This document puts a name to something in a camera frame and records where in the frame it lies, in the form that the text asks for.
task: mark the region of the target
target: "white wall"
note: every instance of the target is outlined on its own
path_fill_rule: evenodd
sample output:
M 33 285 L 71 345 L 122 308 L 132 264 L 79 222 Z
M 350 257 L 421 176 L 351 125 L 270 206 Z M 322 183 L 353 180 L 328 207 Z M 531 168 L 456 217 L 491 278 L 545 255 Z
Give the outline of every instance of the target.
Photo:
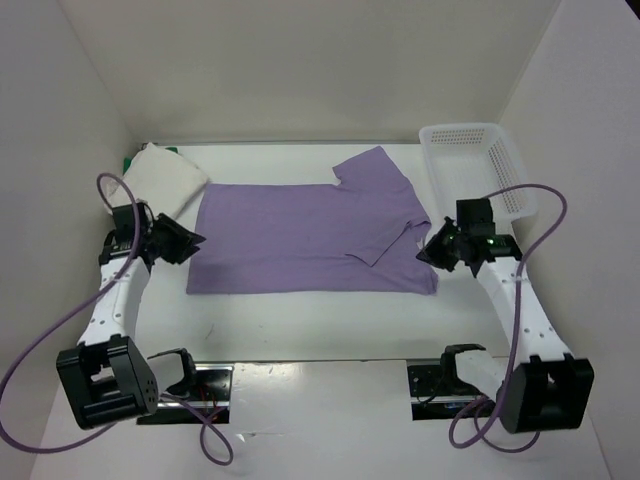
M 132 137 L 55 0 L 0 6 L 0 374 L 97 285 L 108 217 L 95 176 L 117 171 Z M 0 414 L 38 444 L 57 384 L 55 352 L 86 315 L 46 343 L 9 385 Z M 34 457 L 0 442 L 2 478 Z
M 497 121 L 556 0 L 61 0 L 144 140 L 417 140 Z
M 531 264 L 553 323 L 594 364 L 589 412 L 612 475 L 640 475 L 640 22 L 623 0 L 564 0 L 502 123 L 569 215 Z M 526 243 L 558 202 L 521 225 Z

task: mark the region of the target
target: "purple cable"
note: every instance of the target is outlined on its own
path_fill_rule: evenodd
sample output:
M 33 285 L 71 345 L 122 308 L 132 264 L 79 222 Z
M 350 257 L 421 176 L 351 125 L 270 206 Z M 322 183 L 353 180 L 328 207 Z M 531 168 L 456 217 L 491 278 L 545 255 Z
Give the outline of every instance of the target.
M 102 192 L 102 183 L 101 182 L 102 182 L 103 178 L 111 178 L 111 179 L 115 180 L 116 182 L 118 182 L 120 184 L 120 186 L 124 189 L 124 191 L 127 194 L 127 196 L 129 197 L 129 200 L 131 201 L 131 203 L 132 204 L 136 203 L 136 199 L 133 196 L 133 193 L 131 192 L 131 190 L 129 190 L 129 187 L 122 180 L 120 180 L 120 178 L 116 177 L 115 175 L 113 175 L 111 173 L 101 173 L 100 175 L 98 175 L 98 178 L 96 179 L 96 184 L 98 186 L 98 193 L 100 193 L 100 197 L 102 198 L 102 201 L 105 203 L 105 205 L 107 205 L 107 207 L 109 207 L 109 209 L 111 209 L 111 205 L 109 204 L 109 202 L 107 201 L 107 199 L 104 196 L 104 193 Z M 139 228 L 140 228 L 140 214 L 138 213 L 138 209 L 137 208 L 133 209 L 133 218 L 134 218 L 134 224 L 135 224 L 135 233 L 134 233 L 134 236 L 133 236 L 133 246 L 131 248 L 131 253 L 129 253 L 129 256 L 127 257 L 127 260 L 124 263 L 124 265 L 122 266 L 122 268 L 118 271 L 118 273 L 116 273 L 116 275 L 113 278 L 113 280 L 111 280 L 104 287 L 102 287 L 100 290 L 98 290 L 94 295 L 92 295 L 91 297 L 86 299 L 84 302 L 82 302 L 76 308 L 74 308 L 69 313 L 67 313 L 65 316 L 63 316 L 60 320 L 55 322 L 52 326 L 47 328 L 29 346 L 27 346 L 27 348 L 25 348 L 18 355 L 18 357 L 11 363 L 11 365 L 7 369 L 7 372 L 4 374 L 4 377 L 2 377 L 2 381 L 0 381 L 0 404 L 2 404 L 2 397 L 4 396 L 4 392 L 7 389 L 7 384 L 9 383 L 9 380 L 11 380 L 11 377 L 13 377 L 13 374 L 15 373 L 16 369 L 24 361 L 24 359 L 27 357 L 27 355 L 29 355 L 38 345 L 40 345 L 44 341 L 45 338 L 47 338 L 49 335 L 51 335 L 53 332 L 55 332 L 58 328 L 60 328 L 65 323 L 67 323 L 69 320 L 71 320 L 73 317 L 75 317 L 78 313 L 83 311 L 89 305 L 92 305 L 93 303 L 98 301 L 100 299 L 100 297 L 102 297 L 105 293 L 107 293 L 109 290 L 111 290 L 111 288 L 113 288 L 113 286 L 116 284 L 116 282 L 127 271 L 129 266 L 131 265 L 131 262 L 133 262 L 133 259 L 134 259 L 134 256 L 135 256 L 135 252 L 138 249 L 138 245 L 140 244 L 140 233 L 138 231 Z M 99 437 L 100 435 L 102 435 L 103 433 L 105 433 L 107 430 L 109 430 L 112 427 L 113 427 L 113 425 L 108 425 L 108 426 L 106 426 L 104 428 L 101 428 L 97 432 L 92 433 L 88 437 L 83 438 L 82 440 L 78 440 L 77 442 L 70 443 L 68 445 L 63 445 L 61 447 L 53 447 L 53 448 L 41 448 L 41 447 L 31 447 L 29 445 L 25 445 L 24 443 L 19 442 L 18 440 L 13 438 L 11 435 L 9 435 L 9 433 L 4 428 L 4 425 L 2 424 L 2 421 L 0 421 L 0 438 L 2 438 L 5 442 L 7 442 L 13 448 L 15 448 L 17 450 L 21 450 L 23 452 L 27 452 L 27 453 L 59 453 L 59 452 L 66 452 L 67 450 L 71 450 L 73 448 L 80 447 L 80 446 L 82 446 L 82 445 L 84 445 L 86 443 L 89 443 L 91 440 L 93 440 L 94 438 Z
M 512 190 L 520 190 L 522 188 L 538 188 L 540 190 L 546 190 L 547 192 L 551 192 L 555 194 L 562 202 L 562 211 L 560 212 L 558 219 L 553 223 L 553 225 L 551 225 L 551 227 L 549 227 L 549 229 L 546 232 L 544 232 L 540 236 L 540 238 L 538 238 L 535 242 L 533 242 L 533 244 L 522 255 L 522 260 L 520 260 L 520 263 L 518 264 L 518 268 L 516 269 L 516 279 L 519 279 L 522 277 L 522 271 L 524 270 L 524 266 L 527 260 L 529 260 L 529 257 L 531 256 L 531 254 L 536 250 L 536 248 L 540 246 L 542 242 L 544 242 L 549 237 L 549 235 L 555 232 L 556 229 L 563 222 L 564 218 L 567 215 L 567 208 L 568 208 L 567 199 L 564 197 L 564 195 L 562 195 L 562 193 L 560 193 L 558 190 L 556 190 L 553 187 L 549 187 L 548 185 L 542 185 L 539 183 L 523 183 L 521 185 L 514 185 L 512 187 L 503 188 L 502 190 L 498 190 L 497 192 L 491 193 L 485 196 L 484 198 L 495 197 L 496 195 L 501 195 L 503 193 L 510 192 Z M 508 390 L 509 382 L 511 381 L 511 375 L 513 373 L 513 369 L 516 362 L 516 352 L 518 350 L 518 339 L 520 336 L 521 304 L 522 304 L 522 283 L 520 281 L 516 281 L 516 304 L 515 304 L 515 315 L 513 319 L 513 336 L 511 338 L 511 351 L 509 352 L 509 361 L 507 363 L 507 370 L 504 376 L 504 382 L 502 383 L 502 387 L 500 389 L 500 392 L 498 393 L 498 398 L 496 399 L 496 405 L 493 411 L 491 412 L 489 419 L 482 427 L 480 427 L 478 424 L 478 416 L 480 414 L 480 411 L 486 408 L 490 402 L 490 400 L 487 397 L 483 396 L 483 397 L 477 398 L 476 400 L 469 403 L 466 407 L 464 407 L 462 410 L 458 412 L 458 414 L 454 417 L 453 421 L 451 422 L 451 425 L 449 426 L 449 443 L 451 443 L 451 445 L 455 448 L 460 448 L 460 449 L 468 448 L 471 445 L 478 443 L 480 440 L 483 440 L 487 445 L 489 445 L 490 447 L 500 452 L 520 453 L 531 448 L 538 441 L 538 438 L 540 438 L 540 432 L 536 432 L 536 434 L 534 435 L 534 437 L 531 439 L 529 443 L 527 443 L 523 447 L 519 447 L 515 449 L 507 449 L 507 448 L 499 447 L 491 443 L 491 441 L 489 441 L 487 438 L 485 438 L 485 435 L 487 434 L 489 429 L 493 426 L 495 421 L 500 416 L 500 413 L 502 412 L 502 408 L 504 406 L 505 397 L 506 397 L 506 391 Z M 478 410 L 476 411 L 476 416 L 474 418 L 474 424 L 475 424 L 477 433 L 473 437 L 471 437 L 469 440 L 466 440 L 464 442 L 457 442 L 453 438 L 456 430 L 456 425 L 462 418 L 466 416 L 467 413 L 471 412 L 474 408 L 478 408 Z
M 196 417 L 198 420 L 200 420 L 202 422 L 202 428 L 200 429 L 200 448 L 202 448 L 202 453 L 204 453 L 205 457 L 207 457 L 209 460 L 211 460 L 216 465 L 221 465 L 223 467 L 226 467 L 227 465 L 231 465 L 231 462 L 233 462 L 233 456 L 234 456 L 233 448 L 231 447 L 231 444 L 229 443 L 229 440 L 227 440 L 227 438 L 224 436 L 224 434 L 220 430 L 218 430 L 215 427 L 215 425 L 213 425 L 213 423 L 211 423 L 212 420 L 213 420 L 213 417 L 215 417 L 219 412 L 224 410 L 224 407 L 216 408 L 211 415 L 209 415 L 208 417 L 205 417 L 198 410 L 196 410 L 194 407 L 189 405 L 188 402 L 185 402 L 184 400 L 182 400 L 180 397 L 176 397 L 174 395 L 169 395 L 168 393 L 163 393 L 162 397 L 163 398 L 167 398 L 167 399 L 169 399 L 169 400 L 171 400 L 173 402 L 178 402 L 185 409 L 187 409 L 194 417 Z M 227 452 L 229 452 L 229 459 L 228 460 L 218 460 L 217 458 L 215 458 L 213 455 L 211 455 L 209 453 L 209 451 L 207 450 L 207 445 L 205 444 L 205 438 L 204 438 L 204 434 L 206 432 L 206 428 L 209 428 L 222 441 L 222 443 L 224 444 L 224 446 L 227 449 Z
M 112 207 L 111 207 L 111 204 L 109 203 L 109 201 L 107 200 L 104 192 L 102 191 L 102 179 L 103 178 L 111 178 L 111 179 L 115 180 L 122 187 L 122 189 L 125 191 L 125 193 L 127 194 L 127 197 L 129 197 L 129 201 L 131 202 L 131 204 L 132 205 L 136 204 L 136 199 L 133 196 L 133 193 L 131 192 L 131 190 L 129 189 L 129 187 L 127 186 L 127 184 L 123 180 L 121 180 L 119 177 L 117 177 L 117 176 L 115 176 L 115 175 L 113 175 L 111 173 L 101 173 L 100 175 L 98 175 L 98 178 L 96 179 L 96 185 L 98 187 L 98 193 L 100 194 L 100 198 L 102 199 L 104 204 L 109 208 L 109 210 L 112 210 Z M 107 293 L 109 290 L 111 290 L 111 288 L 113 288 L 113 286 L 116 284 L 116 282 L 120 278 L 122 278 L 122 276 L 125 274 L 125 272 L 129 269 L 129 267 L 131 266 L 131 263 L 133 262 L 133 260 L 135 258 L 135 253 L 138 250 L 138 246 L 140 245 L 140 213 L 139 213 L 137 208 L 133 209 L 133 223 L 134 223 L 133 244 L 131 246 L 131 252 L 129 253 L 129 256 L 127 257 L 127 260 L 125 261 L 124 265 L 122 265 L 122 268 L 118 271 L 118 273 L 115 274 L 115 276 L 113 277 L 113 279 L 109 283 L 107 283 L 104 287 L 102 287 L 100 290 L 98 290 L 94 295 L 89 297 L 87 300 L 85 300 L 80 305 L 78 305 L 76 308 L 74 308 L 69 313 L 67 313 L 65 316 L 63 316 L 60 320 L 55 322 L 51 327 L 46 329 L 29 346 L 27 346 L 27 348 L 25 348 L 24 351 L 22 351 L 18 355 L 18 357 L 11 363 L 11 365 L 7 369 L 7 372 L 5 373 L 4 377 L 2 378 L 2 381 L 0 381 L 0 405 L 2 404 L 2 397 L 4 396 L 4 392 L 7 389 L 7 385 L 9 383 L 9 380 L 11 380 L 11 377 L 13 377 L 13 374 L 15 373 L 17 368 L 20 366 L 20 364 L 24 361 L 24 359 L 38 345 L 40 345 L 49 335 L 51 335 L 58 328 L 60 328 L 65 323 L 67 323 L 69 320 L 71 320 L 74 316 L 76 316 L 78 313 L 83 311 L 89 305 L 92 305 L 93 303 L 98 301 L 105 293 Z M 211 423 L 211 419 L 213 419 L 213 416 L 216 413 L 218 413 L 219 410 L 216 410 L 211 415 L 211 417 L 209 419 L 207 419 L 204 416 L 202 416 L 195 408 L 193 408 L 191 405 L 189 405 L 187 402 L 184 402 L 183 400 L 181 400 L 181 399 L 179 399 L 177 397 L 174 397 L 172 395 L 164 394 L 164 396 L 169 398 L 169 399 L 171 399 L 171 400 L 173 400 L 173 401 L 176 401 L 176 402 L 180 403 L 184 408 L 189 410 L 189 412 L 191 412 L 196 418 L 198 418 L 202 422 L 202 430 L 200 431 L 200 446 L 202 447 L 202 452 L 205 454 L 205 456 L 209 460 L 211 460 L 213 463 L 215 463 L 217 465 L 222 465 L 222 466 L 229 465 L 233 461 L 233 449 L 231 448 L 231 444 L 229 444 L 229 441 L 225 438 L 225 436 L 222 434 L 222 432 L 220 432 Z M 5 430 L 4 425 L 2 424 L 2 421 L 0 421 L 0 438 L 2 438 L 5 442 L 7 442 L 13 448 L 15 448 L 17 450 L 20 450 L 22 452 L 36 453 L 36 454 L 39 454 L 39 453 L 60 453 L 60 452 L 66 452 L 68 450 L 72 450 L 72 449 L 77 448 L 77 447 L 81 447 L 82 445 L 85 445 L 85 444 L 89 443 L 94 438 L 97 438 L 100 435 L 102 435 L 103 433 L 105 433 L 107 430 L 110 430 L 114 425 L 115 424 L 107 425 L 106 427 L 103 427 L 100 430 L 98 430 L 97 432 L 89 435 L 88 437 L 83 438 L 82 440 L 78 440 L 77 442 L 70 443 L 68 445 L 63 445 L 61 447 L 53 447 L 53 448 L 42 448 L 42 447 L 32 447 L 32 446 L 29 446 L 29 445 L 25 445 L 22 442 L 19 442 L 18 440 L 13 438 L 11 435 L 9 435 L 9 432 L 7 432 Z M 211 430 L 213 430 L 213 432 L 222 440 L 222 443 L 224 443 L 224 445 L 227 447 L 227 450 L 229 451 L 229 460 L 226 460 L 226 461 L 218 460 L 218 459 L 214 458 L 207 451 L 207 447 L 206 447 L 206 445 L 204 443 L 205 427 L 209 427 Z

